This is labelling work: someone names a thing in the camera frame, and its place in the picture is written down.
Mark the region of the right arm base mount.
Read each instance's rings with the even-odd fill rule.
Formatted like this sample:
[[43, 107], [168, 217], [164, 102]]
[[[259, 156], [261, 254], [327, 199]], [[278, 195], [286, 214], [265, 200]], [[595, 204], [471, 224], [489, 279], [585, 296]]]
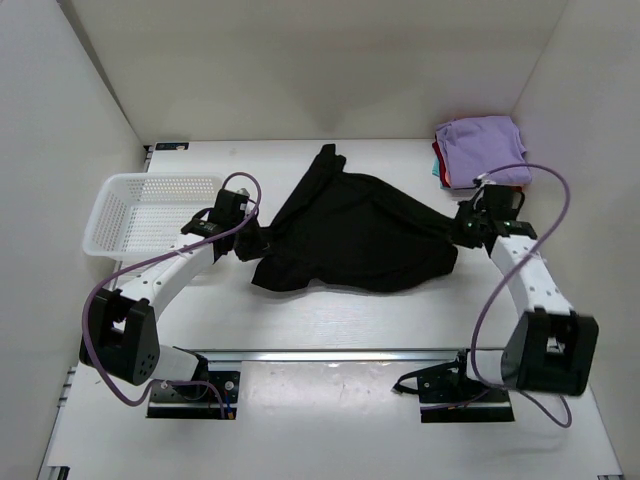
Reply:
[[468, 350], [453, 360], [401, 375], [392, 391], [417, 396], [423, 424], [511, 423], [509, 394], [467, 375]]

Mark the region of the black t shirt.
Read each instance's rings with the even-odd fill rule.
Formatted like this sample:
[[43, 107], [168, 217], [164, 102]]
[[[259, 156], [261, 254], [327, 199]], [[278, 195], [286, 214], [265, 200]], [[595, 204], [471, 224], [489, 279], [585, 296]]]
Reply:
[[452, 219], [345, 165], [323, 145], [271, 223], [238, 235], [238, 259], [258, 263], [253, 285], [283, 293], [319, 281], [386, 294], [451, 274]]

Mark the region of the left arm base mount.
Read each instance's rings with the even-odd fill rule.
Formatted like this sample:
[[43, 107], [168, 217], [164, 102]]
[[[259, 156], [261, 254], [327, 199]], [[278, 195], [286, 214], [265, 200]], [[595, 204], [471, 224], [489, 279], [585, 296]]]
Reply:
[[240, 363], [210, 362], [208, 379], [220, 397], [206, 386], [154, 386], [149, 395], [149, 419], [232, 421], [238, 416]]

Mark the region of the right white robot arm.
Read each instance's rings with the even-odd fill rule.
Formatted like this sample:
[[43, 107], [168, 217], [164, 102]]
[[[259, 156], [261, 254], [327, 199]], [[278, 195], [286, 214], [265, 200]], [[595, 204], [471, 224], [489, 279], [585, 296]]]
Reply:
[[484, 384], [572, 397], [587, 387], [598, 324], [560, 292], [538, 252], [535, 230], [517, 218], [524, 199], [512, 187], [484, 185], [460, 202], [454, 218], [453, 243], [487, 252], [518, 316], [500, 354], [471, 347], [467, 365], [449, 374], [449, 391], [460, 400], [473, 399]]

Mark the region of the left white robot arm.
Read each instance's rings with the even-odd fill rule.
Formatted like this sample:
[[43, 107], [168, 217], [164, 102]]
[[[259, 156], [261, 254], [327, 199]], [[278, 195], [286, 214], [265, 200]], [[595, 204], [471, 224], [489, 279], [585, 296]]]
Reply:
[[162, 345], [157, 321], [170, 302], [205, 269], [259, 230], [257, 202], [245, 189], [222, 189], [170, 243], [172, 256], [150, 265], [115, 290], [101, 288], [89, 303], [79, 360], [131, 385], [173, 383], [188, 398], [208, 389], [203, 356]]

